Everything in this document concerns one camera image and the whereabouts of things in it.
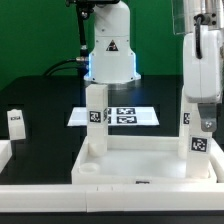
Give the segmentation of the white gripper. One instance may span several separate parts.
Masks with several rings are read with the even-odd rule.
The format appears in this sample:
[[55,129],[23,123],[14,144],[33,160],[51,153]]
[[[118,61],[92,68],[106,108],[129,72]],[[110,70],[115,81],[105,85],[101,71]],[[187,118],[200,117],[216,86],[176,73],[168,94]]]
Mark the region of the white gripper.
[[[184,93],[190,103],[218,103],[222,95],[222,58],[220,48],[223,44],[220,30],[201,27],[201,54],[196,57],[195,33],[189,33],[183,42]],[[201,129],[215,132],[217,129],[217,107],[215,104],[198,105]]]

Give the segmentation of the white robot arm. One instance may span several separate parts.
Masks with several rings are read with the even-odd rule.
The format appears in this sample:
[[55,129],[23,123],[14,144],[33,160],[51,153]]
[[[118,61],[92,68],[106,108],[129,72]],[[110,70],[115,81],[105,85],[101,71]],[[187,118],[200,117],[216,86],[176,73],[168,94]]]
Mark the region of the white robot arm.
[[[224,0],[171,0],[173,31],[183,39],[183,81],[187,102],[199,110],[204,132],[217,129],[222,102]],[[130,11],[120,1],[95,1],[95,46],[89,54],[88,81],[119,84],[137,80],[130,48]]]

